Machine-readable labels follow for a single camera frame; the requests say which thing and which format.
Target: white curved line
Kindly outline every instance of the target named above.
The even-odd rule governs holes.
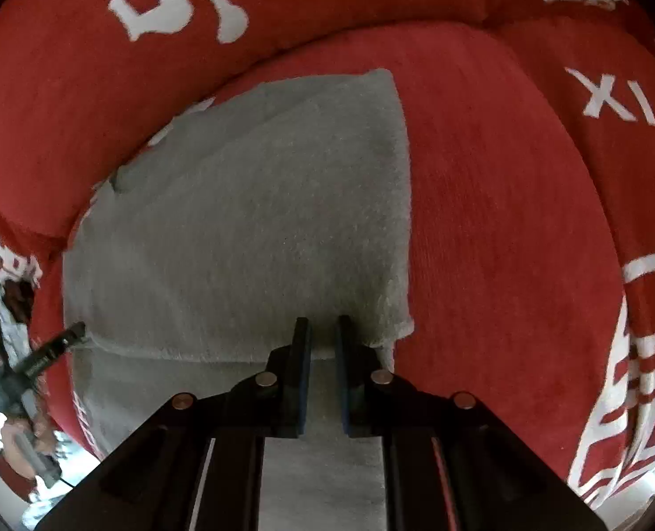
[[[641,258],[632,260],[623,267],[623,278],[626,283],[636,280],[638,277],[655,272],[655,253],[644,255]]]

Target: screw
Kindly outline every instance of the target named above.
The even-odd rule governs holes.
[[[259,387],[270,387],[276,385],[276,381],[278,380],[279,378],[276,377],[276,374],[270,371],[261,372],[256,376],[256,383]]]
[[[373,371],[370,377],[377,385],[389,385],[394,380],[394,375],[386,369]]]
[[[194,397],[190,393],[178,393],[173,397],[173,407],[178,411],[189,409],[194,405]]]
[[[453,403],[459,409],[472,409],[478,404],[478,400],[471,393],[460,392],[453,396]]]

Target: red sleeve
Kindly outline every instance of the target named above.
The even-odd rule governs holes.
[[[23,501],[30,502],[29,495],[37,487],[35,479],[25,479],[8,464],[0,452],[0,478],[8,485],[10,490],[20,497]]]

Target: metal pin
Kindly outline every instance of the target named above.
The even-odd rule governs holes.
[[[370,378],[377,385],[389,385],[394,380],[394,375],[386,369],[378,369],[372,372]]]
[[[478,404],[478,400],[471,393],[460,392],[453,396],[453,403],[458,409],[472,409]]]
[[[194,397],[190,393],[178,393],[173,397],[173,407],[178,411],[189,409],[194,404]]]
[[[276,381],[278,380],[279,378],[276,377],[276,374],[270,371],[261,372],[256,376],[256,383],[259,387],[270,387],[276,385]]]

